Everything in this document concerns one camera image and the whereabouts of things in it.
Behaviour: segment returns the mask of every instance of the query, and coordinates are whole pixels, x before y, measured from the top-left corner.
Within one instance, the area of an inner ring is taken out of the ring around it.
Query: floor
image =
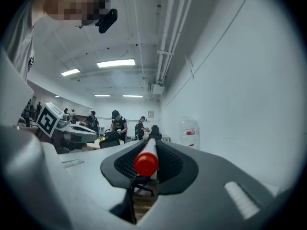
[[[157,200],[159,191],[159,181],[150,181],[145,187],[152,189],[154,196],[150,195],[150,192],[135,188],[134,190],[134,213],[137,222],[146,214],[146,212],[153,206]]]

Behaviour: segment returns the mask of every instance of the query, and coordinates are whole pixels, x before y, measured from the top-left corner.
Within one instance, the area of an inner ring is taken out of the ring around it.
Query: black headphones
[[[109,0],[100,0],[99,9],[105,9],[105,3]],[[111,25],[117,20],[118,14],[116,9],[111,9],[107,14],[100,14],[99,20],[95,23],[95,26],[99,27],[99,32],[105,33]],[[82,24],[78,26],[79,28],[84,27],[85,25],[90,25],[94,23],[94,21],[82,21]]]

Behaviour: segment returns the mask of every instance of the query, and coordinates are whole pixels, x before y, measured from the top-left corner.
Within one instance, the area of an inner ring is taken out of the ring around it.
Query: fluorescent ceiling light
[[[94,94],[96,97],[110,97],[111,95],[109,94]]]
[[[78,73],[78,72],[80,72],[80,71],[76,68],[76,69],[73,69],[73,70],[70,70],[70,71],[66,71],[66,72],[62,73],[62,75],[67,76],[67,75],[71,75],[71,74]]]
[[[118,66],[135,66],[134,59],[121,59],[121,60],[112,60],[105,62],[98,62],[97,66],[102,67],[118,67]]]
[[[138,98],[142,98],[142,95],[123,95],[124,97],[138,97]]]

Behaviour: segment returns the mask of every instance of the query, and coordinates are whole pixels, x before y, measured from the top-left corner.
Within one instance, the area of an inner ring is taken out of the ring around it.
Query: red tip
[[[135,159],[136,171],[144,177],[152,176],[159,167],[158,158],[149,152],[144,152]]]

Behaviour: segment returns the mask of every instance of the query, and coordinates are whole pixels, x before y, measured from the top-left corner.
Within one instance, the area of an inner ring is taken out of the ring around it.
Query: person
[[[69,115],[69,120],[72,124],[76,123],[76,116],[75,109],[72,109],[71,114]]]
[[[145,120],[146,120],[146,118],[144,116],[142,116],[137,123],[136,128],[137,128],[137,131],[138,131],[137,133],[138,133],[139,140],[143,139],[144,131],[149,131],[147,128],[144,128],[143,122]]]
[[[112,124],[110,132],[117,132],[118,130],[120,130],[120,139],[126,143],[128,131],[127,121],[122,115],[119,114],[117,110],[114,110],[112,112]]]
[[[95,117],[95,115],[96,115],[96,112],[91,111],[91,115],[88,116],[86,119],[82,120],[81,123],[87,121],[88,128],[98,133],[99,122],[97,118]]]
[[[42,110],[42,106],[41,106],[40,102],[36,106],[36,110],[37,110],[38,113],[40,113],[40,110]]]
[[[8,58],[26,81],[35,60],[33,27],[43,16],[84,25],[103,21],[109,0],[25,0],[10,21],[2,39]]]

